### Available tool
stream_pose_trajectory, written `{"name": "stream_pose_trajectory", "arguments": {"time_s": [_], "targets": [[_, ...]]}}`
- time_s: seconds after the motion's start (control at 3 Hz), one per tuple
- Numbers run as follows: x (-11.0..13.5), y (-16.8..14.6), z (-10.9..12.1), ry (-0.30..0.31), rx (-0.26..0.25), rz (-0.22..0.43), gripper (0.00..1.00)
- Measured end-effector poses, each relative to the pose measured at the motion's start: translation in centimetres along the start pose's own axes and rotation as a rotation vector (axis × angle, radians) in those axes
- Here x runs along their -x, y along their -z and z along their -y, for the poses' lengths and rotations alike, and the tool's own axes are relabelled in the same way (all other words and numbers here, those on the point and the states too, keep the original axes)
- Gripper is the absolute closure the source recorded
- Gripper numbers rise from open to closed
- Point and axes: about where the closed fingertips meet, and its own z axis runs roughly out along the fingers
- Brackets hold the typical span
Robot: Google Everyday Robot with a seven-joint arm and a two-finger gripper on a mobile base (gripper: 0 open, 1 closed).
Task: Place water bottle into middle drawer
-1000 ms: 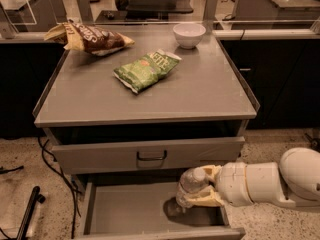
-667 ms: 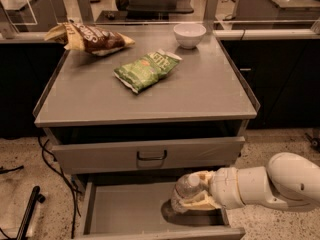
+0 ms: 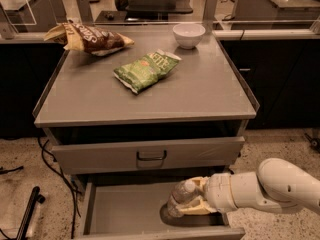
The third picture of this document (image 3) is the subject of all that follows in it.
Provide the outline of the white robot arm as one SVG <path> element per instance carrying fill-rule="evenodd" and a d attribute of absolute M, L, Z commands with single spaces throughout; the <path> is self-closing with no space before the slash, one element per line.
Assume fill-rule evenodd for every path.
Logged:
<path fill-rule="evenodd" d="M 178 204 L 182 215 L 227 213 L 252 208 L 291 214 L 307 208 L 320 214 L 320 181 L 279 158 L 262 161 L 256 172 L 215 173 L 189 180 L 192 199 Z"/>

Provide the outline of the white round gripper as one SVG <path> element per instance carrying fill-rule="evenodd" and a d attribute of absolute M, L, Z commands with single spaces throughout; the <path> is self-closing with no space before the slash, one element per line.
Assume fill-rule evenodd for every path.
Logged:
<path fill-rule="evenodd" d="M 235 211 L 237 206 L 231 189 L 231 175 L 229 173 L 213 174 L 209 177 L 193 177 L 198 193 L 203 197 L 196 197 L 187 204 L 180 204 L 178 211 L 183 215 L 207 215 L 210 213 L 227 213 Z"/>

